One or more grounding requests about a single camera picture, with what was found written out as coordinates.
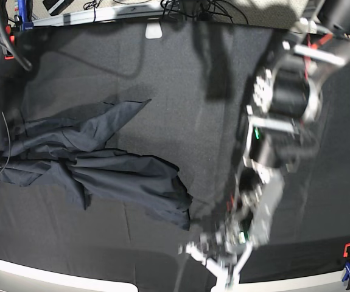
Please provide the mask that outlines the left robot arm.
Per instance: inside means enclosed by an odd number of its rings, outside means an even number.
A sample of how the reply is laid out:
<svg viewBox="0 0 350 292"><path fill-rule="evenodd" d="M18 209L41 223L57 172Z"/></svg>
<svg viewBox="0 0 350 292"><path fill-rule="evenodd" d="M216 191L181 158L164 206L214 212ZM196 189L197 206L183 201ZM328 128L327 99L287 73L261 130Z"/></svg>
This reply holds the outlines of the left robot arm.
<svg viewBox="0 0 350 292"><path fill-rule="evenodd" d="M270 43L254 76L223 222L183 252L203 265L238 267L268 243L285 175L320 147L311 126L322 111L322 85L349 61L350 1L310 1L308 12Z"/></svg>

